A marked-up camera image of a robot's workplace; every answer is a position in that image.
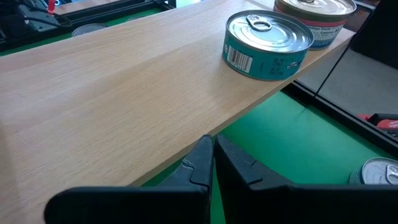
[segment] silver can lid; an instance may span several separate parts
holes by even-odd
[[[272,11],[239,12],[229,18],[227,29],[241,42],[268,52],[299,52],[313,43],[313,34],[307,26]]]
[[[303,11],[322,15],[347,15],[355,11],[351,0],[281,0]]]
[[[83,25],[81,27],[77,27],[73,32],[72,32],[72,37],[76,37],[78,35],[83,35],[83,34],[87,34],[89,32],[93,32],[96,30],[100,30],[100,29],[104,29],[109,27],[106,24],[87,24],[87,25]]]
[[[398,185],[398,161],[375,158],[365,162],[362,167],[364,184]]]

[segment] green surface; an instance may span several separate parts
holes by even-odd
[[[304,108],[281,92],[221,133],[266,166],[301,184],[347,184],[350,173],[366,160],[390,157],[318,110]],[[159,183],[177,166],[149,183]],[[225,223],[215,173],[211,222]]]
[[[149,15],[152,15],[152,14],[156,14],[158,12],[161,12],[161,10],[160,9],[151,9],[151,10],[148,10],[148,11],[139,12],[137,14],[133,14],[133,15],[130,15],[130,16],[125,16],[125,17],[122,17],[122,18],[119,18],[119,19],[115,19],[113,21],[109,21],[109,22],[105,22],[105,23],[107,25],[109,25],[109,26],[114,26],[116,24],[120,24],[120,23],[126,22],[131,17],[149,16]],[[63,34],[63,35],[60,35],[60,36],[57,36],[57,37],[52,37],[52,38],[49,38],[49,39],[46,39],[46,40],[41,40],[41,41],[38,41],[38,42],[33,43],[33,44],[27,44],[27,45],[24,45],[22,47],[17,47],[17,48],[11,49],[11,50],[0,52],[0,57],[1,56],[5,56],[5,55],[9,55],[9,54],[13,54],[13,53],[16,53],[16,52],[20,52],[20,51],[23,51],[23,50],[31,49],[31,48],[34,48],[34,47],[38,47],[38,46],[41,46],[41,45],[51,44],[51,43],[59,41],[59,40],[64,40],[64,39],[70,38],[71,34],[72,33]]]

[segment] floor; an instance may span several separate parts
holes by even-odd
[[[317,90],[341,54],[337,52],[299,80]],[[397,87],[398,70],[348,50],[320,94],[355,114],[398,114]]]

